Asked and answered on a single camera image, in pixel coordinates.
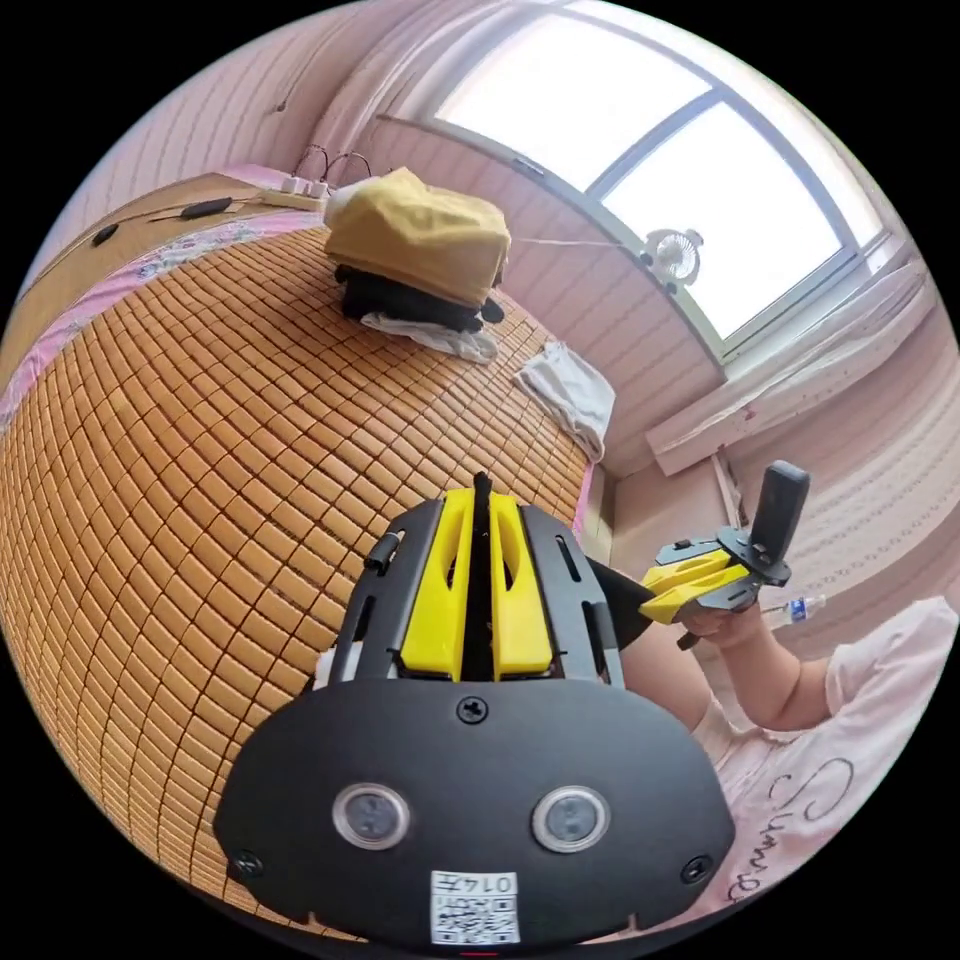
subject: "yellow robot part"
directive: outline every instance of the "yellow robot part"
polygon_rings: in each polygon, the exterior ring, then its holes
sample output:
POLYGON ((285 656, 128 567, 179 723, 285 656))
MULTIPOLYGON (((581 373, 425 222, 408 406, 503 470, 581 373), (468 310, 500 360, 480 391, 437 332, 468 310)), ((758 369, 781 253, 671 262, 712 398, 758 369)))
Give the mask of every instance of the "yellow robot part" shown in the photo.
POLYGON ((652 590, 659 596, 681 583, 689 583, 708 573, 723 570, 730 560, 730 554, 726 550, 711 550, 710 553, 703 553, 699 557, 666 563, 662 567, 651 567, 640 581, 640 586, 652 590))
POLYGON ((537 573, 517 503, 499 493, 490 495, 490 562, 493 679, 544 673, 553 648, 537 573))
POLYGON ((444 498, 400 651, 401 662, 412 673, 450 677, 455 683, 463 665, 473 498, 473 490, 451 490, 444 498))
POLYGON ((740 564, 726 567, 715 573, 708 573, 695 580, 677 583, 659 596, 648 600, 640 607, 640 612, 657 623, 673 623, 680 611, 692 600, 704 594, 719 590, 736 580, 748 577, 749 571, 740 564))

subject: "white towel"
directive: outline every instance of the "white towel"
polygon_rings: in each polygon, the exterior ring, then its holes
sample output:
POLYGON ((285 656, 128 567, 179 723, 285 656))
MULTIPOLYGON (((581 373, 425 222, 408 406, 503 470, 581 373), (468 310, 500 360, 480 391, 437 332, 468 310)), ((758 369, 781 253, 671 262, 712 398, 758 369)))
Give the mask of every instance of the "white towel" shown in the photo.
POLYGON ((473 363, 490 363, 496 360, 499 347, 489 333, 458 333, 438 323, 415 323, 412 320, 392 320, 382 313, 368 313, 360 321, 371 330, 392 336, 407 337, 430 350, 449 353, 473 363))
POLYGON ((617 394, 599 371, 565 343, 554 341, 528 360, 516 377, 592 463, 603 459, 603 438, 617 394))

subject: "window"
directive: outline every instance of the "window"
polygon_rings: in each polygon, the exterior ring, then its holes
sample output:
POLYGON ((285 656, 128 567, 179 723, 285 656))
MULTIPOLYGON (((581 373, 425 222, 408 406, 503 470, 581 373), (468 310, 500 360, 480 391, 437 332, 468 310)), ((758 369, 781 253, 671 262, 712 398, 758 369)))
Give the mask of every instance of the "window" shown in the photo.
POLYGON ((725 103, 657 147, 603 204, 641 237, 693 226, 709 238, 689 290, 721 339, 841 249, 796 174, 725 103))
POLYGON ((539 168, 636 253, 652 230, 696 230, 678 302, 721 360, 883 236, 832 145, 735 57, 603 0, 519 9, 422 119, 539 168))
POLYGON ((492 51, 437 117, 586 190, 643 134, 709 89, 627 37, 547 15, 492 51), (652 85, 658 96, 637 96, 652 85))

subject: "desk fan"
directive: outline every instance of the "desk fan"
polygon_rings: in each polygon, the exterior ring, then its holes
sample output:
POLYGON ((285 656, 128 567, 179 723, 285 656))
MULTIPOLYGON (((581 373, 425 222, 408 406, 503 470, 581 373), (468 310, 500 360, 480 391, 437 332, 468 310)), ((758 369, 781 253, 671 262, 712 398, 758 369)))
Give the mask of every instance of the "desk fan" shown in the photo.
POLYGON ((703 237, 696 230, 654 230, 644 243, 640 262, 675 296, 678 287, 688 287, 697 279, 702 246, 703 237))

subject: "bamboo mat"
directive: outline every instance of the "bamboo mat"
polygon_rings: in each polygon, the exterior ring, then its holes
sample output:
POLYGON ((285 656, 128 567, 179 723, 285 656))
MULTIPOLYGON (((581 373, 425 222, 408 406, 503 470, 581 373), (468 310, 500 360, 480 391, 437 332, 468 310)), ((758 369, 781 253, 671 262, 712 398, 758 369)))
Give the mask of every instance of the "bamboo mat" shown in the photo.
POLYGON ((501 298, 490 367, 387 338, 341 316, 324 236, 155 278, 0 440, 0 623, 42 723, 143 853, 274 920, 227 881, 211 818, 240 745, 333 642, 365 551, 481 469, 569 524, 586 467, 512 382, 536 321, 501 298))

